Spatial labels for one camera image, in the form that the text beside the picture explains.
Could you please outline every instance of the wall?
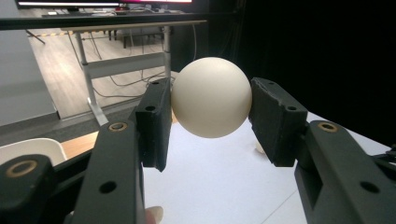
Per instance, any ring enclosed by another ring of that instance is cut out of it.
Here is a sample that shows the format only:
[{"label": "wall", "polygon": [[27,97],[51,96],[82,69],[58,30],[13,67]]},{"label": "wall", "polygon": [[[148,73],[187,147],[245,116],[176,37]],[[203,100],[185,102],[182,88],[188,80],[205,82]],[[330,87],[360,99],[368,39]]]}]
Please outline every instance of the wall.
[{"label": "wall", "polygon": [[311,112],[390,147],[394,9],[385,0],[249,0],[237,63],[249,77],[277,82]]},{"label": "wall", "polygon": [[[2,1],[3,18],[19,17],[13,0]],[[56,114],[27,34],[0,31],[0,126]]]}]

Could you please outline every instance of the floor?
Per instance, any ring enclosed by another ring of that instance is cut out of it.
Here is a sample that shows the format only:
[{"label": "floor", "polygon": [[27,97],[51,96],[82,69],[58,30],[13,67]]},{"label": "floor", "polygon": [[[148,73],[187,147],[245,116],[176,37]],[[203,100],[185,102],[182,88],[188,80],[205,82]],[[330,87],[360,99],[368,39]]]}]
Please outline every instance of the floor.
[{"label": "floor", "polygon": [[[21,9],[21,17],[41,17],[51,9]],[[73,34],[55,29],[29,30],[39,39],[29,37],[43,78],[61,119],[70,119],[91,113],[87,103],[88,91],[79,65],[79,51]],[[109,39],[108,32],[84,33],[83,45],[88,62],[163,51],[160,35],[126,36],[123,46],[120,32],[117,40]],[[92,81],[96,99],[101,107],[122,102],[138,101],[149,81],[164,75],[164,67],[101,77]]]}]

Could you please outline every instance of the desk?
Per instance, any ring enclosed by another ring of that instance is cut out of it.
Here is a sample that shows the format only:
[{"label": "desk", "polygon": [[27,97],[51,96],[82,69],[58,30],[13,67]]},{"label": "desk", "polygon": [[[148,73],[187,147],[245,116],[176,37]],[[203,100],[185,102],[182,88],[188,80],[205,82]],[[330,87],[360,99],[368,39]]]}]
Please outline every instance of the desk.
[{"label": "desk", "polygon": [[[85,81],[88,89],[88,104],[92,113],[95,115],[99,125],[108,123],[106,115],[102,108],[96,101],[92,79],[99,77],[108,77],[116,74],[133,72],[152,67],[165,67],[165,75],[171,76],[171,52],[170,52],[170,27],[177,25],[194,25],[206,21],[169,21],[169,22],[150,22],[150,23],[135,23],[135,24],[119,24],[119,25],[105,25],[105,26],[89,26],[89,27],[66,27],[63,31],[73,32],[76,34],[81,65],[84,71]],[[82,44],[81,33],[92,32],[97,30],[111,31],[119,29],[139,28],[139,27],[163,27],[163,52],[150,53],[143,55],[135,55],[130,57],[102,60],[98,62],[87,62],[85,51]]]},{"label": "desk", "polygon": [[[307,121],[316,119],[323,118],[308,114]],[[388,150],[351,134],[369,155]],[[275,167],[255,149],[256,141],[248,121],[218,139],[174,123],[165,170],[144,168],[146,207],[163,207],[162,224],[305,224],[294,167]]]}]

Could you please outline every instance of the white ball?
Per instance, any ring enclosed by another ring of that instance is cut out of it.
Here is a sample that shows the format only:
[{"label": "white ball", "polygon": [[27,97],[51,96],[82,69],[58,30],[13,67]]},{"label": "white ball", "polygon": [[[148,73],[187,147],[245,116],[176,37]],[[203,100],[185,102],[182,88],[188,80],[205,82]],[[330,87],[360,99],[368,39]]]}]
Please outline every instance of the white ball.
[{"label": "white ball", "polygon": [[175,117],[187,131],[218,138],[232,133],[247,119],[250,83],[235,64],[221,58],[203,58],[177,75],[171,102]]}]

